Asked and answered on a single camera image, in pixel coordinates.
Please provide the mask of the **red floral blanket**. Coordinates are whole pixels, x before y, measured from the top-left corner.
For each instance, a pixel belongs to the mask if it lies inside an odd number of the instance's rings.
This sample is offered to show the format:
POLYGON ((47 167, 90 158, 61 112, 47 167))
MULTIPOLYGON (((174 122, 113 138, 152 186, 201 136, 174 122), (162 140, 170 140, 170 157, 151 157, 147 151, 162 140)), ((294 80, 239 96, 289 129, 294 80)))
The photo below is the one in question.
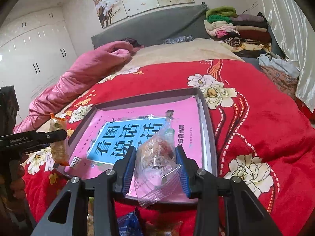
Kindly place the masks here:
POLYGON ((236 91, 230 107, 210 109, 220 175, 245 157, 268 164, 273 184, 256 185, 260 202, 283 235, 314 235, 314 128, 293 99, 250 64, 216 59, 148 65, 92 81, 66 115, 81 105, 182 89, 195 74, 213 76, 236 91))

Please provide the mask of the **blue snack packet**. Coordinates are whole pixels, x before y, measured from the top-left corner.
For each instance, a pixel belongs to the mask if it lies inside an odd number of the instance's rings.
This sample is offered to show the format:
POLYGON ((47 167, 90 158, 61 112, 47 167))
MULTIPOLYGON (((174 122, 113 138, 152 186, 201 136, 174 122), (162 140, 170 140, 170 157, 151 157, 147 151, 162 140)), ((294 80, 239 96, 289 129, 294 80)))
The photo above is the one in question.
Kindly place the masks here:
POLYGON ((136 210, 117 219, 120 236, 143 236, 136 210))

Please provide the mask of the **pink quilt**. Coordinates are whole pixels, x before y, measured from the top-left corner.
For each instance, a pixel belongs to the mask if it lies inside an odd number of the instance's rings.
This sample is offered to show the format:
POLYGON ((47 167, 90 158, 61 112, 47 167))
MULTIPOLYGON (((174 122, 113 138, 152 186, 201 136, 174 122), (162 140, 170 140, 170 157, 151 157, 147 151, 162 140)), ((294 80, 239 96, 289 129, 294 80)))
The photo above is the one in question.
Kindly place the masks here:
POLYGON ((13 132, 39 129, 50 119, 50 114, 59 113, 110 71, 128 63, 134 54, 133 45, 127 41, 114 41, 82 54, 56 84, 47 87, 30 103, 28 116, 13 132))

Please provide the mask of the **white wardrobe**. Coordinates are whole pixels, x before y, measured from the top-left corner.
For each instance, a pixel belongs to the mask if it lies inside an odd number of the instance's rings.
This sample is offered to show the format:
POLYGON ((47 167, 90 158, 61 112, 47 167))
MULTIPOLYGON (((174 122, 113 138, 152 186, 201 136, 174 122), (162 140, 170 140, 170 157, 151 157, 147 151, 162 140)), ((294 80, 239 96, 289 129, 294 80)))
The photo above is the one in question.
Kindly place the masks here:
POLYGON ((14 86, 20 108, 17 123, 27 117, 31 101, 55 84, 76 58, 59 7, 1 27, 1 86, 14 86))

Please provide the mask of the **grey headboard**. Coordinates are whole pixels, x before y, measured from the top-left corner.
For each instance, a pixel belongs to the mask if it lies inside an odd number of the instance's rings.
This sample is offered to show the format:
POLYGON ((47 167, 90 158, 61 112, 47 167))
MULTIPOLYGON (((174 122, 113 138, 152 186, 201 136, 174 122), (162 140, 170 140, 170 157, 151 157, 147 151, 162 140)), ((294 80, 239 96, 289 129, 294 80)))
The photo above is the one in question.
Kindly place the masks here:
POLYGON ((204 20, 208 7, 200 5, 181 6, 157 10, 129 19, 91 37, 94 49, 101 45, 132 38, 144 46, 163 44, 168 38, 192 36, 208 38, 204 20))

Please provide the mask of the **dark patterned pillow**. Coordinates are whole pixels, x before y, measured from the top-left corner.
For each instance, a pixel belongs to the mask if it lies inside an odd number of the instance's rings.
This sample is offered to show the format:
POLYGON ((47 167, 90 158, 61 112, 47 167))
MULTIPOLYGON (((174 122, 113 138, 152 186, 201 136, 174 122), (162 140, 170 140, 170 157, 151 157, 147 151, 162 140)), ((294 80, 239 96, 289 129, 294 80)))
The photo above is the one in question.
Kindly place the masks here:
POLYGON ((185 43, 185 42, 189 42, 193 40, 194 40, 194 37, 192 35, 186 35, 186 36, 167 38, 163 40, 163 43, 164 44, 177 44, 177 43, 185 43))

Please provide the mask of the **clear-wrapped pastry snack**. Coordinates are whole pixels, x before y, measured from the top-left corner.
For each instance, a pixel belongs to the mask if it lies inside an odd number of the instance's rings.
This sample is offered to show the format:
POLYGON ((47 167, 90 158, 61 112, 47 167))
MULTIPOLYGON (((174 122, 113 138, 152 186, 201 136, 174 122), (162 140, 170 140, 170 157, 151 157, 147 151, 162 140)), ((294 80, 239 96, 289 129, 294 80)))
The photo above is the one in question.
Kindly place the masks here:
POLYGON ((175 130, 170 121, 137 148, 133 172, 139 205, 147 208, 169 197, 180 183, 182 165, 176 161, 175 130))

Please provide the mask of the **white satin curtain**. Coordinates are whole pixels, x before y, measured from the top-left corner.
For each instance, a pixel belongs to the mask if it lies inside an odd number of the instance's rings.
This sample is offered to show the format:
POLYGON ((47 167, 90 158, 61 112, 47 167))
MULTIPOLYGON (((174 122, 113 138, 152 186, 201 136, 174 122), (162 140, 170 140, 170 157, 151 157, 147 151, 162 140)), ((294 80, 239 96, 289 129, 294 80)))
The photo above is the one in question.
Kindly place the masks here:
POLYGON ((314 30, 294 0, 262 0, 262 6, 277 43, 298 63, 296 96, 314 112, 314 30))

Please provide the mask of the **pink children's book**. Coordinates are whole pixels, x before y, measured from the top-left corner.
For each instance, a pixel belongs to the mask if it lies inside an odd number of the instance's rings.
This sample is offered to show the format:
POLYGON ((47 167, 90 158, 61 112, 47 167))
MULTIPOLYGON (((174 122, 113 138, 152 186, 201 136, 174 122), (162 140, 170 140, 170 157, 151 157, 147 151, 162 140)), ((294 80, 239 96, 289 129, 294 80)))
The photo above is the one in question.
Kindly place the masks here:
POLYGON ((64 171, 83 180, 96 177, 124 158, 130 146, 137 148, 152 137, 167 120, 175 130, 175 145, 203 166, 199 113, 196 96, 141 107, 94 109, 71 137, 73 152, 64 171))

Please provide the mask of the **stack of folded clothes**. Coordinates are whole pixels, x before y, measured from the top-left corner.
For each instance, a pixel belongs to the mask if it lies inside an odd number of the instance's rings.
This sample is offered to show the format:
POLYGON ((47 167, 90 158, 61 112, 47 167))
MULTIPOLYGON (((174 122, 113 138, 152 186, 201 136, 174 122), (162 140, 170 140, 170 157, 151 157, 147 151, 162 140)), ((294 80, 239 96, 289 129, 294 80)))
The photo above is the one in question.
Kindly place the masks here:
POLYGON ((272 49, 269 23, 262 14, 237 14, 231 6, 208 9, 204 20, 207 34, 233 53, 268 53, 272 49))

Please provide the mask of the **grey shallow box tray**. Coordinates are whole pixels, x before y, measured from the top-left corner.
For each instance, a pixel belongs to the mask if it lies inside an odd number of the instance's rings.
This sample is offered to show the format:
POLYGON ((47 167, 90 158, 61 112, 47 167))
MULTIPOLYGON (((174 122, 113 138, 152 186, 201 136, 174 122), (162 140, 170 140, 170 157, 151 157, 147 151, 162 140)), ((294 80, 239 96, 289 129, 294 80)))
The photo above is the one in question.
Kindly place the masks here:
POLYGON ((133 96, 94 105, 69 139, 69 166, 55 165, 66 178, 94 178, 123 158, 129 147, 151 138, 166 121, 175 145, 200 168, 217 174, 214 133, 199 88, 133 96))

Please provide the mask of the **orange-wrapped cracker pack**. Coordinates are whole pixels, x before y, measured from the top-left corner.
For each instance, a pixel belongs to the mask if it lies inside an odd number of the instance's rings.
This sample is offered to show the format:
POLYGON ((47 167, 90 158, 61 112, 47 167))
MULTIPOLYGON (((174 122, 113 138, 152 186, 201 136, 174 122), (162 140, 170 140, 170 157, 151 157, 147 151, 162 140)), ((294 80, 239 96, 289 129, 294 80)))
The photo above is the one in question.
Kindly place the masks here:
POLYGON ((67 122, 65 118, 56 117, 50 113, 49 131, 53 133, 53 140, 50 144, 52 158, 56 164, 64 167, 69 166, 67 122))

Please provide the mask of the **light blue crumpled cloth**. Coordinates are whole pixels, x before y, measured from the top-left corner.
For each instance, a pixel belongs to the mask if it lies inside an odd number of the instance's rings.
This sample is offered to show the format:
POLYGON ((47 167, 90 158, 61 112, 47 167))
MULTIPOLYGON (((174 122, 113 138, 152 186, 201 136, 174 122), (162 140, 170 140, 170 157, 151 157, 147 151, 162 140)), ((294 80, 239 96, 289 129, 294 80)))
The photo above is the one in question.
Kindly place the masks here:
POLYGON ((258 57, 258 64, 260 66, 266 66, 275 69, 293 78, 298 78, 300 75, 300 69, 296 61, 284 59, 273 52, 261 54, 258 57))

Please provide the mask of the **beige bed sheet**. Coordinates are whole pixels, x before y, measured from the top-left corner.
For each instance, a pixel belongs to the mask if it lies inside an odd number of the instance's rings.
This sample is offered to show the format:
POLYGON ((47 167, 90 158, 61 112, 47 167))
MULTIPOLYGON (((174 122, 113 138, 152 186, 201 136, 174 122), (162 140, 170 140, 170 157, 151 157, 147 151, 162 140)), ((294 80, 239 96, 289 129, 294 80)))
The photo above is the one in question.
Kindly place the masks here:
POLYGON ((77 99, 66 105, 61 113, 69 123, 79 122, 91 109, 95 102, 96 87, 120 75, 138 74, 140 69, 146 65, 168 62, 189 62, 203 59, 231 59, 239 61, 240 58, 225 48, 220 43, 196 39, 186 43, 162 44, 150 47, 134 48, 135 54, 124 66, 117 67, 100 82, 94 84, 77 99))

